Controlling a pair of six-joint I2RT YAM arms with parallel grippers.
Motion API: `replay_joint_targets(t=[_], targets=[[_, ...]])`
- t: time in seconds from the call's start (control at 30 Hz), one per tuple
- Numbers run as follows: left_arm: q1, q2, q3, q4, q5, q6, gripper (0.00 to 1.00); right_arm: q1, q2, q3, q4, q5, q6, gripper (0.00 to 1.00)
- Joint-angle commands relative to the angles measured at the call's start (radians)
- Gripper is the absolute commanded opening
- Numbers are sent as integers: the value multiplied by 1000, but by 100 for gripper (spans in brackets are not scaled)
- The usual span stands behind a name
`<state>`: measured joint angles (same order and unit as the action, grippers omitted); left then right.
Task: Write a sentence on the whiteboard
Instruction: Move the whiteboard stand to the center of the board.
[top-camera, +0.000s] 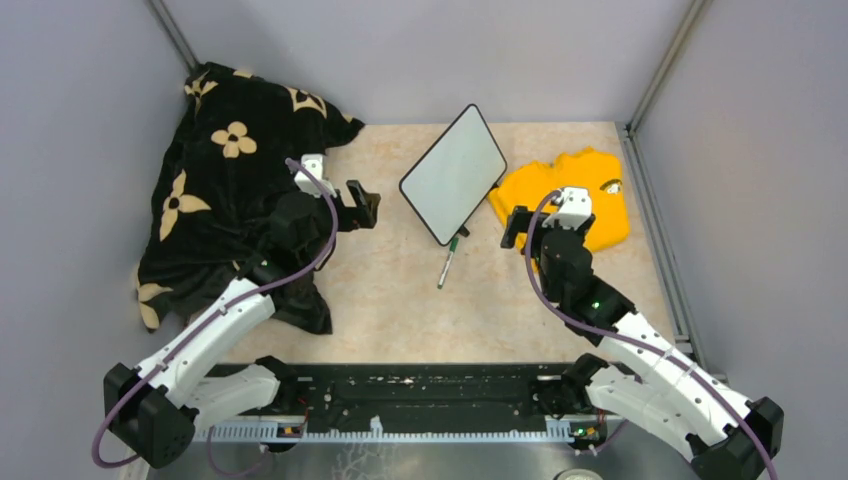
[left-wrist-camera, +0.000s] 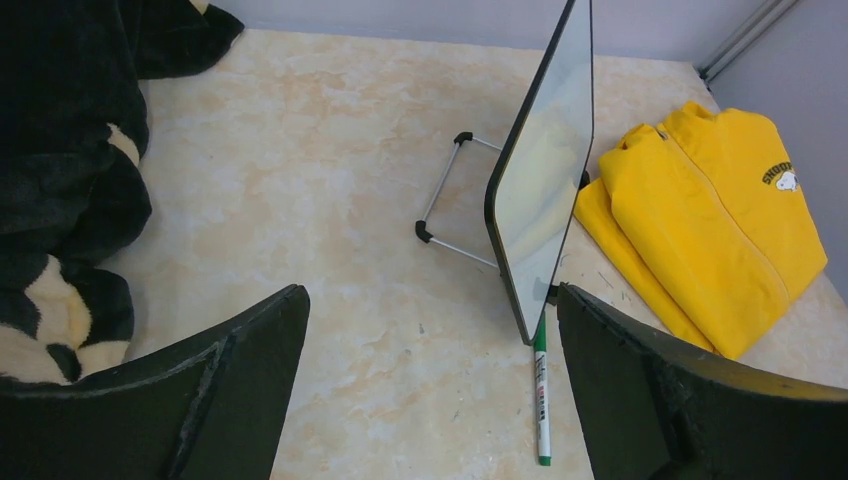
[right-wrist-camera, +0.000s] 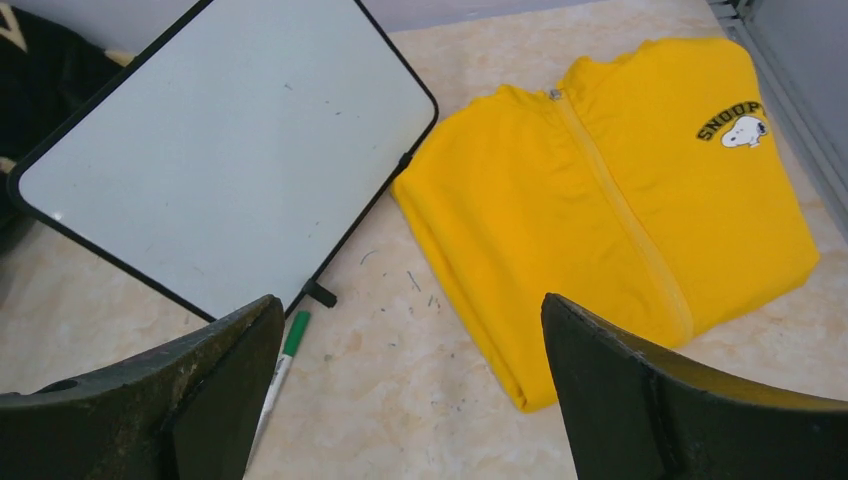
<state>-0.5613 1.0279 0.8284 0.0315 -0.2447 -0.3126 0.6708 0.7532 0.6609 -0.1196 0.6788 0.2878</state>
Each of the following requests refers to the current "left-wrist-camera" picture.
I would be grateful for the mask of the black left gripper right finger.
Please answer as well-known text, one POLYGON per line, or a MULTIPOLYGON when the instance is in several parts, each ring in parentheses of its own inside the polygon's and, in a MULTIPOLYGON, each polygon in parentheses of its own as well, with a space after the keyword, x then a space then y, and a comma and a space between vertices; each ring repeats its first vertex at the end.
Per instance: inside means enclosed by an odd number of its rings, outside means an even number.
POLYGON ((557 317, 597 479, 843 479, 847 393, 725 359, 561 284, 557 317))

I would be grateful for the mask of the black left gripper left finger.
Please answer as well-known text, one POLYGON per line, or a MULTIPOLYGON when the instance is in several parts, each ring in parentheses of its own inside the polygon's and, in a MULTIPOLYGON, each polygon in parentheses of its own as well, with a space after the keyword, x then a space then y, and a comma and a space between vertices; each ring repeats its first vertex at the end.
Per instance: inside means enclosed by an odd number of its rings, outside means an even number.
POLYGON ((266 479, 310 313, 289 285, 69 385, 1 387, 5 479, 266 479))

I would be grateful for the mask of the green whiteboard marker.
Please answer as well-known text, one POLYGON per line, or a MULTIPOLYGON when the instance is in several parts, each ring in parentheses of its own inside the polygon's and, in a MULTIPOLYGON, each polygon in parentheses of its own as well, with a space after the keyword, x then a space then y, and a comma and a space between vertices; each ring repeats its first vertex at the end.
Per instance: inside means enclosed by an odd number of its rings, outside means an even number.
POLYGON ((551 465, 550 411, 548 405, 546 315, 542 312, 533 344, 537 459, 541 466, 551 465))

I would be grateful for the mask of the black framed whiteboard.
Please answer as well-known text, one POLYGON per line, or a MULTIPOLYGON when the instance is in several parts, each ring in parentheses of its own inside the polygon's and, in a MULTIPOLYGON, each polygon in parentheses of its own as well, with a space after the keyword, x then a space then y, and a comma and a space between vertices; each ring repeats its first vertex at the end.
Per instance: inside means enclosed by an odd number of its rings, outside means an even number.
POLYGON ((548 302, 594 139, 592 4, 567 2, 484 197, 484 221, 522 342, 548 302))

